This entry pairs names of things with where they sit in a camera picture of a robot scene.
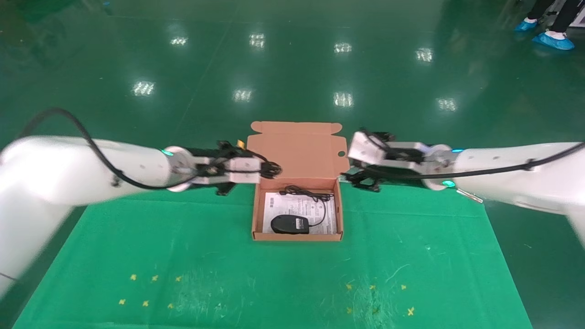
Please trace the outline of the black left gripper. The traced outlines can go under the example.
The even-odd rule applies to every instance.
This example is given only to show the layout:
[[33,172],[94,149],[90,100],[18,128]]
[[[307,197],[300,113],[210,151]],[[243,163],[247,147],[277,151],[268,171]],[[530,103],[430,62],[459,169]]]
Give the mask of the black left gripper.
[[[256,183],[256,158],[248,150],[221,140],[216,149],[188,151],[194,156],[196,177],[185,184],[187,190],[214,187],[218,196],[227,196],[236,185]],[[282,167],[263,161],[259,173],[261,178],[274,179],[282,173]]]

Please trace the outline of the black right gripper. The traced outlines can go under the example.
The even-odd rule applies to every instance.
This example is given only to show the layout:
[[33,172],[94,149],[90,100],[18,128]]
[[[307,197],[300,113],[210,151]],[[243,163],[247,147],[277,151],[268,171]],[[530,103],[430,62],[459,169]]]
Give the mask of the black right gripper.
[[[380,182],[382,174],[374,169],[380,167],[390,167],[390,162],[399,163],[415,163],[420,165],[424,162],[424,158],[428,153],[428,145],[422,142],[397,142],[396,137],[392,133],[385,132],[370,132],[362,130],[361,133],[366,137],[366,141],[374,144],[378,150],[382,151],[382,164],[368,164],[361,161],[361,168],[359,170],[350,170],[341,173],[340,176],[346,181],[360,181],[353,182],[352,186],[360,190],[367,190],[372,192],[380,192]],[[371,183],[363,183],[362,181],[371,179]]]

